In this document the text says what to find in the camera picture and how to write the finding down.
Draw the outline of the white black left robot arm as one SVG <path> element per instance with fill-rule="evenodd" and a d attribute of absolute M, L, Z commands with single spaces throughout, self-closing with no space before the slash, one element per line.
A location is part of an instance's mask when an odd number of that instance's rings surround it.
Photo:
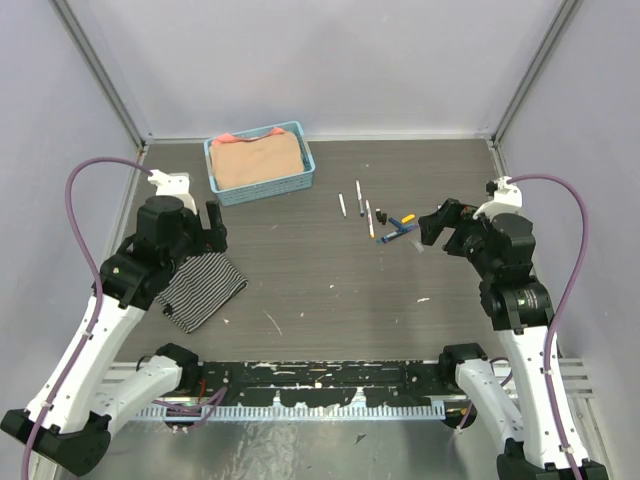
<path fill-rule="evenodd" d="M 112 437 L 140 410 L 166 393 L 194 394 L 198 356 L 175 344 L 113 392 L 100 387 L 116 354 L 153 300 L 188 260 L 227 249 L 220 204 L 206 204 L 210 226 L 175 196 L 152 196 L 137 211 L 136 230 L 101 265 L 87 311 L 69 347 L 38 395 L 5 413 L 1 429 L 76 476 L 93 470 Z"/>

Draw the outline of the white pen blue end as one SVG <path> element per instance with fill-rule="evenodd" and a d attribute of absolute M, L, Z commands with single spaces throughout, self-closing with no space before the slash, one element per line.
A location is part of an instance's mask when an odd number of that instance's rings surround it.
<path fill-rule="evenodd" d="M 364 217 L 365 215 L 364 199 L 362 196 L 361 184 L 358 179 L 355 180 L 355 189 L 356 189 L 356 196 L 357 196 L 357 202 L 358 202 L 358 208 L 359 208 L 359 216 Z"/>

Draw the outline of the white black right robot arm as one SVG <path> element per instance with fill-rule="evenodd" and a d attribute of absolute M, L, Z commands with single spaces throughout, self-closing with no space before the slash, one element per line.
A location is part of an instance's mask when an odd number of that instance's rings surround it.
<path fill-rule="evenodd" d="M 532 275 L 536 240 L 532 223 L 516 213 L 493 217 L 448 199 L 418 220 L 421 242 L 433 245 L 453 233 L 444 251 L 469 261 L 479 274 L 480 299 L 506 354 L 516 385 L 511 399 L 477 344 L 444 347 L 442 387 L 465 393 L 485 422 L 498 456 L 501 479 L 605 479 L 606 467 L 591 459 L 576 429 L 549 339 L 554 310 Z"/>

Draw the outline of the white pen yellow end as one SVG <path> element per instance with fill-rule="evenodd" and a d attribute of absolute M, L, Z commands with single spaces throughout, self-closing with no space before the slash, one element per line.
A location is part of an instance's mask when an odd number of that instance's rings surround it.
<path fill-rule="evenodd" d="M 367 216 L 368 234 L 371 239 L 375 239 L 373 214 L 372 214 L 372 209 L 368 199 L 365 199 L 365 208 L 366 208 L 366 216 Z"/>

